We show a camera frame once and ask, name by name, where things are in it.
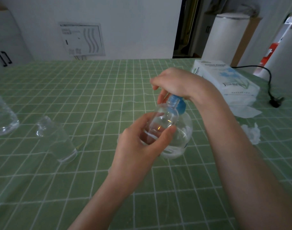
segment hand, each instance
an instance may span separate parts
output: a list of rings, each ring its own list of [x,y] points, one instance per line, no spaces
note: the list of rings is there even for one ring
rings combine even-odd
[[[176,131],[175,126],[165,129],[151,145],[143,145],[141,135],[153,113],[136,120],[118,138],[112,166],[107,177],[124,197],[129,196],[142,182],[153,162],[169,145]]]
[[[203,103],[205,97],[221,97],[215,86],[206,79],[177,68],[164,70],[159,76],[152,78],[150,83],[154,90],[159,87],[162,88],[158,97],[158,104],[166,102],[168,93],[189,100],[196,99],[195,101],[198,104]]]

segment table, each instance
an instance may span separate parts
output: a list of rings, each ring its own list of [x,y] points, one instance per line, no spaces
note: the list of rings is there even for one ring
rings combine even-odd
[[[118,135],[152,111],[159,91],[149,79],[171,66],[190,70],[194,59],[33,62],[0,76],[0,94],[21,126],[0,137],[0,229],[66,229],[108,174]],[[261,128],[261,157],[292,195],[292,97],[268,104],[266,82],[254,107],[262,114],[238,118]],[[274,95],[282,93],[274,89]],[[215,167],[201,116],[188,103],[194,132],[184,156],[159,157],[124,202],[110,229],[237,229]],[[42,151],[35,123],[63,123],[78,148],[60,164]]]

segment small clear bottle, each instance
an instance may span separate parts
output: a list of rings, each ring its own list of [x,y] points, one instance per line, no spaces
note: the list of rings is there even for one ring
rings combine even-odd
[[[171,95],[166,103],[157,105],[154,116],[144,130],[147,134],[146,144],[153,143],[166,128],[176,124],[179,117],[177,105],[180,100],[182,100],[182,97]]]
[[[70,162],[75,159],[77,149],[60,123],[55,123],[48,116],[44,116],[37,122],[37,126],[37,136],[59,162]]]
[[[5,135],[19,127],[17,115],[0,96],[0,135]]]
[[[161,153],[161,156],[166,159],[174,159],[184,154],[187,144],[193,133],[193,123],[185,112],[186,103],[183,99],[180,100],[177,105],[177,111],[179,114],[178,120],[176,122],[177,130],[173,135],[171,143],[167,148]]]

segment person's left hand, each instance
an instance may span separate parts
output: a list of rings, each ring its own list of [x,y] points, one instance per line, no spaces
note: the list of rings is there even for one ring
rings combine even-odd
[[[160,137],[151,145],[143,145],[143,135],[147,122],[153,113],[147,113],[126,128],[118,138],[109,180],[124,197],[129,196],[142,182],[153,162],[169,145],[176,131],[175,126],[165,129]]]

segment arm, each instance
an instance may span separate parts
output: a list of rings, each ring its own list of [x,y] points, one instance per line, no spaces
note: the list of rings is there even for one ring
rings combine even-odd
[[[143,115],[119,136],[106,180],[69,230],[108,229],[122,202],[133,193],[155,159],[171,142],[176,131],[174,126],[164,130],[153,144],[141,143],[140,136],[152,115],[153,113]]]
[[[205,79],[171,68],[151,80],[154,89],[190,99],[198,108],[223,188],[243,229],[292,229],[292,201],[234,118],[219,91]]]

